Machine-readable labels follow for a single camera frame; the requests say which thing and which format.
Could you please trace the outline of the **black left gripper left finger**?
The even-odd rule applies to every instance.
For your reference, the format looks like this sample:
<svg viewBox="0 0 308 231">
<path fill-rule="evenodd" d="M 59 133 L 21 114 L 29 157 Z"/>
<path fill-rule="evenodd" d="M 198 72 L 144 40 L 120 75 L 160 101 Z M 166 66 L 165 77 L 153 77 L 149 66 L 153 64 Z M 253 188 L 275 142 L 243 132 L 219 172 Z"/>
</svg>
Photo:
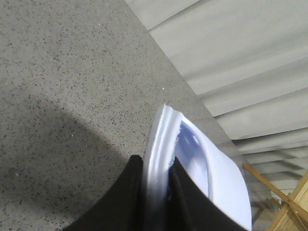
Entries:
<svg viewBox="0 0 308 231">
<path fill-rule="evenodd" d="M 107 193 L 65 231 L 139 231 L 142 158 L 132 155 Z"/>
</svg>

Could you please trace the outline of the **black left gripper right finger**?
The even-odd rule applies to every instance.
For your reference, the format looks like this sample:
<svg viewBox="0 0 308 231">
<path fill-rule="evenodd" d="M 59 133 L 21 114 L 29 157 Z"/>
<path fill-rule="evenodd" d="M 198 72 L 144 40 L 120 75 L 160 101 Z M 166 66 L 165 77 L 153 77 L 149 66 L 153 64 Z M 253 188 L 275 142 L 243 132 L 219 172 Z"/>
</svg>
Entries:
<svg viewBox="0 0 308 231">
<path fill-rule="evenodd" d="M 244 231 L 195 185 L 176 158 L 169 170 L 167 231 Z"/>
</svg>

